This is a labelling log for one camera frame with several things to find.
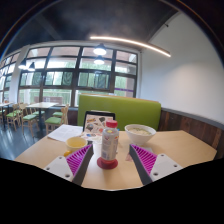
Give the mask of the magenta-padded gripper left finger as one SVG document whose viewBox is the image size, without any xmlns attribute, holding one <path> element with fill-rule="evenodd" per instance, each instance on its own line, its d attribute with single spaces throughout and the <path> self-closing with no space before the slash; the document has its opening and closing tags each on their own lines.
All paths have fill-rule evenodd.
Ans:
<svg viewBox="0 0 224 224">
<path fill-rule="evenodd" d="M 67 157 L 58 156 L 44 170 L 81 186 L 93 154 L 93 145 L 90 144 Z"/>
</svg>

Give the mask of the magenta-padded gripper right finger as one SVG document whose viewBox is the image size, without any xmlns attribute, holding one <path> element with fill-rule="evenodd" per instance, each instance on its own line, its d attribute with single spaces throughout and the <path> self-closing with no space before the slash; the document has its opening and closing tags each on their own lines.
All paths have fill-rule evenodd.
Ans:
<svg viewBox="0 0 224 224">
<path fill-rule="evenodd" d="M 182 169 L 166 154 L 156 155 L 134 144 L 129 146 L 129 155 L 135 163 L 143 185 L 150 184 Z"/>
</svg>

